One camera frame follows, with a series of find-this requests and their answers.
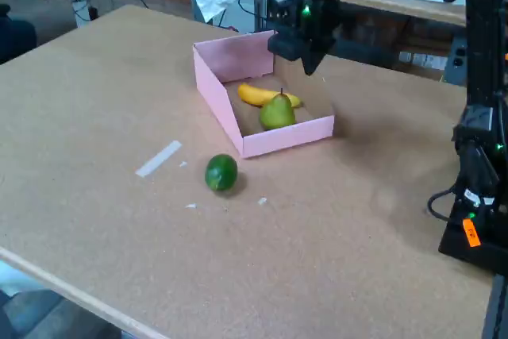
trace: black mount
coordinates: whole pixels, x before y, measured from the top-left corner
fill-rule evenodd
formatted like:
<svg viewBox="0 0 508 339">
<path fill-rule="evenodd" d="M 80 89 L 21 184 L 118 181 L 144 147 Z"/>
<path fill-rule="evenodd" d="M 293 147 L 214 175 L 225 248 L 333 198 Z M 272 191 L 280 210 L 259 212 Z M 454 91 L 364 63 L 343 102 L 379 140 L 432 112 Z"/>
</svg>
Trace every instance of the black mount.
<svg viewBox="0 0 508 339">
<path fill-rule="evenodd" d="M 335 44 L 333 30 L 341 23 L 337 0 L 286 0 L 273 15 L 277 33 L 268 41 L 268 50 L 286 60 L 302 59 L 312 75 Z"/>
<path fill-rule="evenodd" d="M 439 250 L 508 275 L 506 0 L 466 3 L 468 97 L 453 131 L 460 173 L 454 186 L 456 200 Z M 473 221 L 480 246 L 468 244 L 462 226 L 466 218 Z"/>
</svg>

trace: green lime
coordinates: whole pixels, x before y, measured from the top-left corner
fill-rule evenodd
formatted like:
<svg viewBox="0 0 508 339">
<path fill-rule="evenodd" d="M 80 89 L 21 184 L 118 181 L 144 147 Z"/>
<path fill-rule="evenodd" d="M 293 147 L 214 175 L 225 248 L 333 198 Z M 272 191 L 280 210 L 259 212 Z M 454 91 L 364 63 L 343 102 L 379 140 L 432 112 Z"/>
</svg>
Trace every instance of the green lime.
<svg viewBox="0 0 508 339">
<path fill-rule="evenodd" d="M 237 162 L 229 155 L 214 156 L 206 166 L 205 181 L 212 191 L 225 191 L 237 181 Z"/>
</svg>

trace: paper scrap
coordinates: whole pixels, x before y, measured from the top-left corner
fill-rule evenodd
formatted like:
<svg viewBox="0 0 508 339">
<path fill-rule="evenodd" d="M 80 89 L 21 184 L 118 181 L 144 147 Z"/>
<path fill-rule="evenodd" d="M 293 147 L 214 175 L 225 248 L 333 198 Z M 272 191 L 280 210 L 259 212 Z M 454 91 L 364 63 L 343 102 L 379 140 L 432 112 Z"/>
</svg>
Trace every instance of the paper scrap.
<svg viewBox="0 0 508 339">
<path fill-rule="evenodd" d="M 172 141 L 164 150 L 159 152 L 153 158 L 151 158 L 148 162 L 146 162 L 143 167 L 136 171 L 136 175 L 144 178 L 147 175 L 150 175 L 154 172 L 162 163 L 164 163 L 171 155 L 179 150 L 182 147 L 182 144 L 178 141 Z"/>
</svg>

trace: pink cardboard box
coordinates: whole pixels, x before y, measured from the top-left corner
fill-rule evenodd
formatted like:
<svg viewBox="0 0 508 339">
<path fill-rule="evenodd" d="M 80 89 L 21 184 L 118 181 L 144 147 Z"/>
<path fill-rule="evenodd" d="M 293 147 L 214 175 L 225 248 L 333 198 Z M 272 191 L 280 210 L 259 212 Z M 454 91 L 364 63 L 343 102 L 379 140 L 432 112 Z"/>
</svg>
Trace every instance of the pink cardboard box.
<svg viewBox="0 0 508 339">
<path fill-rule="evenodd" d="M 322 76 L 307 76 L 302 63 L 290 63 L 267 50 L 272 31 L 194 44 L 198 90 L 244 158 L 331 137 L 334 116 Z M 260 108 L 242 102 L 238 86 L 280 90 L 300 97 L 297 123 L 264 131 Z"/>
</svg>

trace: table edge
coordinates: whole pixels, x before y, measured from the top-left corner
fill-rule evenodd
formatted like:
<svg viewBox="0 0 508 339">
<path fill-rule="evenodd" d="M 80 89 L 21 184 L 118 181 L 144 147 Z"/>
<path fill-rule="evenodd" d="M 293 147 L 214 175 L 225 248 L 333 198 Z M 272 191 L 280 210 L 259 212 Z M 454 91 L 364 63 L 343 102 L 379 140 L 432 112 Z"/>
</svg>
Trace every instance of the table edge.
<svg viewBox="0 0 508 339">
<path fill-rule="evenodd" d="M 131 333 L 137 337 L 146 337 L 149 339 L 169 339 L 151 327 L 137 321 L 134 318 L 123 314 L 121 311 L 101 302 L 99 299 L 81 291 L 77 287 L 66 283 L 51 273 L 37 267 L 35 264 L 28 262 L 13 252 L 0 247 L 0 260 L 5 261 L 13 268 L 24 272 L 26 275 L 32 276 L 40 281 L 44 286 L 62 295 L 64 298 L 76 303 L 82 308 L 89 310 L 100 318 L 113 323 L 127 333 Z"/>
</svg>

